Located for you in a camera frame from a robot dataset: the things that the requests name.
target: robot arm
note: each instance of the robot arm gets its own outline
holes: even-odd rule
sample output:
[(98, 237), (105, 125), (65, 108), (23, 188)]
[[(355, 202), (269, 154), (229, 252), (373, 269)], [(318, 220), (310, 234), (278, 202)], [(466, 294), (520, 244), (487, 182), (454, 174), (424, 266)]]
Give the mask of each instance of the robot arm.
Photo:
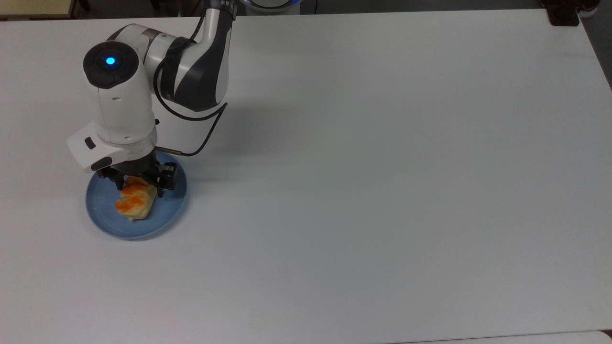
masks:
[(236, 6), (233, 0), (203, 1), (207, 9), (198, 43), (131, 24), (85, 55), (83, 76), (93, 121), (67, 143), (86, 172), (110, 178), (118, 189), (125, 175), (145, 179), (160, 195), (173, 189), (175, 166), (160, 165), (155, 158), (154, 83), (161, 97), (192, 111), (218, 106), (228, 84)]

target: blue plate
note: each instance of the blue plate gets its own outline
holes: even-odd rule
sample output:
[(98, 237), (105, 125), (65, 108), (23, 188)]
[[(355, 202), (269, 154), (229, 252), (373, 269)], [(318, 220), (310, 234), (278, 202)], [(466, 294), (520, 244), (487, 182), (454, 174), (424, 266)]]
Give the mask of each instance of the blue plate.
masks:
[(167, 227), (181, 212), (185, 204), (187, 178), (179, 162), (166, 153), (157, 153), (160, 163), (174, 162), (179, 174), (174, 190), (166, 190), (162, 198), (157, 197), (149, 215), (144, 220), (128, 221), (114, 208), (115, 201), (121, 199), (117, 187), (109, 179), (94, 174), (87, 186), (85, 206), (91, 221), (104, 233), (119, 239), (144, 239)]

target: food item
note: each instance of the food item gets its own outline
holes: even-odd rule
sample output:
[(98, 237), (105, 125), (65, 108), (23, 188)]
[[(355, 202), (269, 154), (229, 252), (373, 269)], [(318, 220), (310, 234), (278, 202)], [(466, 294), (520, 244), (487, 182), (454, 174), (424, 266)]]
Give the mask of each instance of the food item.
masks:
[(115, 209), (129, 221), (142, 220), (149, 215), (156, 196), (157, 188), (153, 185), (149, 185), (142, 178), (128, 177), (121, 190), (123, 200), (115, 202)]

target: black cable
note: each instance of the black cable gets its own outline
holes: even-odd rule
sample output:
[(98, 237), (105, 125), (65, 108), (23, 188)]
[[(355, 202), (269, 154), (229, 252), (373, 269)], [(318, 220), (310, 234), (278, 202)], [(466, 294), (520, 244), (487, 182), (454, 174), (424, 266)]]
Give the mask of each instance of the black cable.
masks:
[[(197, 4), (196, 4), (196, 8), (198, 7), (198, 5), (202, 2), (202, 0), (200, 0)], [(189, 40), (187, 42), (185, 42), (185, 45), (183, 46), (183, 49), (187, 47), (187, 45), (190, 45), (191, 42), (194, 42), (195, 36), (198, 35), (198, 32), (200, 31), (200, 27), (202, 27), (202, 23), (204, 22), (204, 16), (206, 16), (206, 11), (204, 10), (204, 3), (202, 2), (202, 14), (200, 15), (200, 20), (198, 21), (198, 24), (195, 27), (195, 30), (193, 30), (193, 34), (191, 35), (191, 37), (189, 37)]]
[[(196, 4), (195, 8), (192, 11), (192, 15), (195, 12), (195, 9), (198, 7), (198, 5), (201, 2), (202, 2), (202, 0), (198, 1), (198, 3)], [(202, 26), (202, 23), (204, 21), (205, 15), (206, 15), (206, 11), (204, 10), (204, 4), (202, 2), (202, 15), (200, 16), (200, 20), (198, 21), (198, 25), (196, 26), (196, 28), (193, 31), (193, 34), (191, 35), (189, 40), (185, 42), (185, 44), (183, 45), (182, 49), (185, 49), (189, 44), (194, 42), (195, 37), (198, 35), (198, 32), (200, 31), (200, 27)], [(166, 62), (166, 58), (162, 59), (162, 61), (159, 63), (159, 65), (155, 69), (155, 73), (153, 74), (153, 91), (155, 92), (155, 96), (156, 96), (157, 100), (162, 104), (162, 106), (168, 112), (170, 112), (171, 114), (177, 116), (180, 119), (184, 119), (186, 121), (200, 122), (200, 121), (205, 121), (207, 119), (213, 118), (214, 116), (217, 117), (217, 118), (215, 118), (215, 121), (212, 123), (211, 129), (208, 131), (208, 135), (206, 135), (206, 138), (204, 139), (204, 142), (202, 142), (202, 145), (200, 145), (200, 147), (195, 152), (193, 152), (193, 153), (183, 153), (183, 152), (176, 151), (177, 153), (180, 153), (180, 155), (183, 155), (183, 156), (186, 156), (186, 157), (192, 157), (192, 156), (196, 155), (197, 153), (199, 153), (200, 151), (202, 151), (202, 148), (204, 148), (204, 146), (206, 145), (208, 140), (211, 138), (212, 132), (213, 132), (213, 130), (215, 130), (215, 127), (217, 126), (217, 122), (221, 118), (221, 115), (223, 114), (223, 111), (228, 106), (228, 104), (224, 103), (220, 108), (218, 108), (212, 114), (209, 114), (209, 115), (204, 116), (204, 117), (198, 117), (198, 118), (187, 117), (187, 116), (184, 116), (184, 115), (174, 111), (172, 108), (170, 108), (168, 106), (168, 104), (166, 104), (166, 102), (162, 98), (161, 93), (159, 92), (159, 73), (162, 71), (162, 67), (163, 67), (164, 62)]]
[(196, 155), (197, 153), (199, 153), (202, 148), (204, 148), (204, 146), (206, 145), (206, 143), (208, 142), (208, 139), (211, 138), (212, 135), (212, 131), (215, 130), (215, 127), (217, 126), (217, 122), (219, 121), (219, 119), (221, 118), (221, 115), (223, 114), (223, 110), (225, 110), (225, 107), (227, 107), (228, 104), (225, 103), (223, 104), (219, 110), (215, 111), (216, 113), (218, 113), (217, 118), (215, 118), (215, 121), (212, 123), (211, 129), (208, 130), (208, 135), (206, 135), (206, 138), (204, 139), (204, 142), (202, 142), (202, 145), (200, 146), (200, 148), (198, 148), (195, 152), (193, 153), (182, 153), (181, 155), (184, 157), (193, 157), (194, 155)]

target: floor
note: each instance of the floor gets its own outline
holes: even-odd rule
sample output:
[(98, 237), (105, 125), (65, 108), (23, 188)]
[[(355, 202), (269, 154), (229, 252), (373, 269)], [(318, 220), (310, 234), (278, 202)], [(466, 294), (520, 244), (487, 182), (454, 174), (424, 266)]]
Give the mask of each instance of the floor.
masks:
[[(314, 14), (315, 1), (304, 0), (301, 14)], [(188, 7), (195, 2), (196, 0), (180, 0), (182, 7)], [(540, 8), (539, 0), (318, 0), (318, 2), (317, 14)], [(89, 0), (89, 3), (91, 5), (89, 12), (77, 9), (79, 19), (179, 15), (179, 4), (175, 0), (161, 0), (159, 9), (154, 9), (150, 0)], [(244, 6), (241, 3), (239, 5), (238, 15), (244, 15)], [(583, 23), (612, 88), (612, 0), (602, 0), (597, 13), (591, 18), (584, 19)]]

